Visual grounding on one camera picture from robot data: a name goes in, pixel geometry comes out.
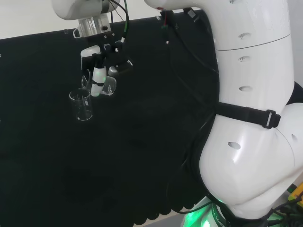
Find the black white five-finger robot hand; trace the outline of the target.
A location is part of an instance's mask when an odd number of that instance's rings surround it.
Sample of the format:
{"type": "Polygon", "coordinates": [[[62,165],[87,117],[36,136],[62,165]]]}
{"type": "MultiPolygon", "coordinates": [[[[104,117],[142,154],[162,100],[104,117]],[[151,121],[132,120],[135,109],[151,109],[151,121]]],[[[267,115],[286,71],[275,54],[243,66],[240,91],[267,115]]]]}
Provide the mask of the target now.
{"type": "Polygon", "coordinates": [[[124,39],[113,32],[85,38],[88,48],[80,53],[81,86],[92,97],[111,96],[117,87],[116,77],[133,69],[132,60],[124,52],[124,39]]]}

